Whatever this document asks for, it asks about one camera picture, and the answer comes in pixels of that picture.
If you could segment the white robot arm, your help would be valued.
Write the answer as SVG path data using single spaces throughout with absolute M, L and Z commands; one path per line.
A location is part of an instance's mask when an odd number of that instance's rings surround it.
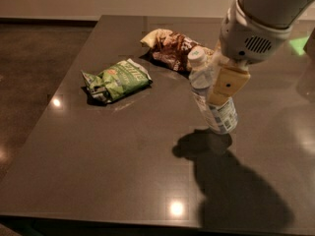
M 212 64 L 218 71 L 207 101 L 223 105 L 288 39 L 294 22 L 315 0 L 234 0 L 220 27 Z

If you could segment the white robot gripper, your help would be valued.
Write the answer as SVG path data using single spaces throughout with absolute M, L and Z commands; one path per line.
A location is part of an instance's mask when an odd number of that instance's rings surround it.
M 211 57 L 207 102 L 225 104 L 250 79 L 246 65 L 228 63 L 228 58 L 248 64 L 263 62 L 288 39 L 291 30 L 292 27 L 276 29 L 256 22 L 244 12 L 240 0 L 234 0 L 222 20 L 220 40 Z

